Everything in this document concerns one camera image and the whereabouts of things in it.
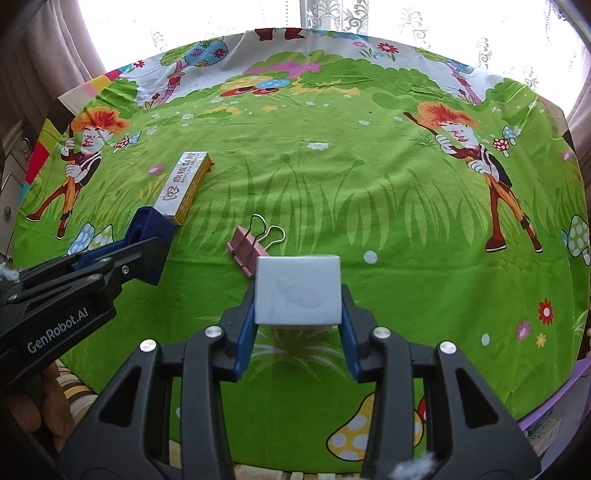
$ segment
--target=white block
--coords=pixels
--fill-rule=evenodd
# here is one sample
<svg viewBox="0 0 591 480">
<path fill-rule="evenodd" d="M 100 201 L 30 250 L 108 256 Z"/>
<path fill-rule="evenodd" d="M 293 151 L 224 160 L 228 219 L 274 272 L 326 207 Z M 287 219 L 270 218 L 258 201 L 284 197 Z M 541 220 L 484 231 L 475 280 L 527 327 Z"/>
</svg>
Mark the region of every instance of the white block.
<svg viewBox="0 0 591 480">
<path fill-rule="evenodd" d="M 276 326 L 340 325 L 340 257 L 259 257 L 255 323 Z"/>
</svg>

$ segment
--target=pink curtain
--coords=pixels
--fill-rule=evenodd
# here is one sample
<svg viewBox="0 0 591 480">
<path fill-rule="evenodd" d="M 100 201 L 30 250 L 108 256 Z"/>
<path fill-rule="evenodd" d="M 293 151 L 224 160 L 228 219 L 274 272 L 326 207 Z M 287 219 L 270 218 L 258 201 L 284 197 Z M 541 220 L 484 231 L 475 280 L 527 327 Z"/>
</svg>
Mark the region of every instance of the pink curtain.
<svg viewBox="0 0 591 480">
<path fill-rule="evenodd" d="M 78 1 L 48 0 L 0 70 L 0 138 L 19 118 L 37 135 L 53 100 L 104 72 Z"/>
</svg>

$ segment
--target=red flower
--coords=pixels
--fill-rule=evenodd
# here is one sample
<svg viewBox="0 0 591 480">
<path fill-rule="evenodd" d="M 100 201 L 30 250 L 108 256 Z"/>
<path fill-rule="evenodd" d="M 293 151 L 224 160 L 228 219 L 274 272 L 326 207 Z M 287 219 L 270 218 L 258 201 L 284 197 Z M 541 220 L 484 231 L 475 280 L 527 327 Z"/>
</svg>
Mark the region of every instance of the red flower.
<svg viewBox="0 0 591 480">
<path fill-rule="evenodd" d="M 540 320 L 542 320 L 544 325 L 552 324 L 552 319 L 554 318 L 553 310 L 552 303 L 548 299 L 544 299 L 544 301 L 540 302 L 538 313 L 540 314 Z"/>
<path fill-rule="evenodd" d="M 398 49 L 389 43 L 378 43 L 378 48 L 386 53 L 398 53 Z"/>
</svg>

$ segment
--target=binder clip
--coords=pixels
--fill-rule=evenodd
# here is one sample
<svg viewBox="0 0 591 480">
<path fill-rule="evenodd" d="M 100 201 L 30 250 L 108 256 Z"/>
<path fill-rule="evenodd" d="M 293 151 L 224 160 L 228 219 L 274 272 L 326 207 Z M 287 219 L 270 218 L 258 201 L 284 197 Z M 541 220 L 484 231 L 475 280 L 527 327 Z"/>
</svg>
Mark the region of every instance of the binder clip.
<svg viewBox="0 0 591 480">
<path fill-rule="evenodd" d="M 263 224 L 263 231 L 257 236 L 253 236 L 252 221 L 258 218 Z M 267 246 L 263 247 L 261 242 L 266 239 L 273 229 L 277 229 L 282 233 L 282 237 L 277 240 L 273 240 L 268 243 Z M 268 257 L 269 253 L 267 250 L 269 247 L 280 244 L 285 241 L 285 230 L 277 225 L 271 225 L 267 228 L 265 219 L 258 213 L 251 215 L 251 223 L 246 230 L 243 226 L 236 227 L 232 239 L 226 244 L 228 250 L 234 257 L 234 260 L 238 266 L 242 269 L 244 274 L 248 278 L 252 278 L 256 273 L 256 261 L 258 257 Z"/>
</svg>

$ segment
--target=yellow spotted mushroom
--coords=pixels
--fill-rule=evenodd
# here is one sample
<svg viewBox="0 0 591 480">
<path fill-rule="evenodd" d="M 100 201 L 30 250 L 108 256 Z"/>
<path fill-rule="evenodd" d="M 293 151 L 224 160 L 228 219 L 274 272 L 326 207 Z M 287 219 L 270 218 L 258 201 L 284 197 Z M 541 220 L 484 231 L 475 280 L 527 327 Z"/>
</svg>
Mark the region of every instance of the yellow spotted mushroom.
<svg viewBox="0 0 591 480">
<path fill-rule="evenodd" d="M 363 399 L 355 415 L 328 438 L 326 446 L 330 453 L 349 462 L 365 459 L 365 449 L 371 426 L 371 415 L 374 409 L 375 394 L 371 393 Z M 417 446 L 423 438 L 423 422 L 418 413 L 414 412 L 413 444 Z"/>
</svg>

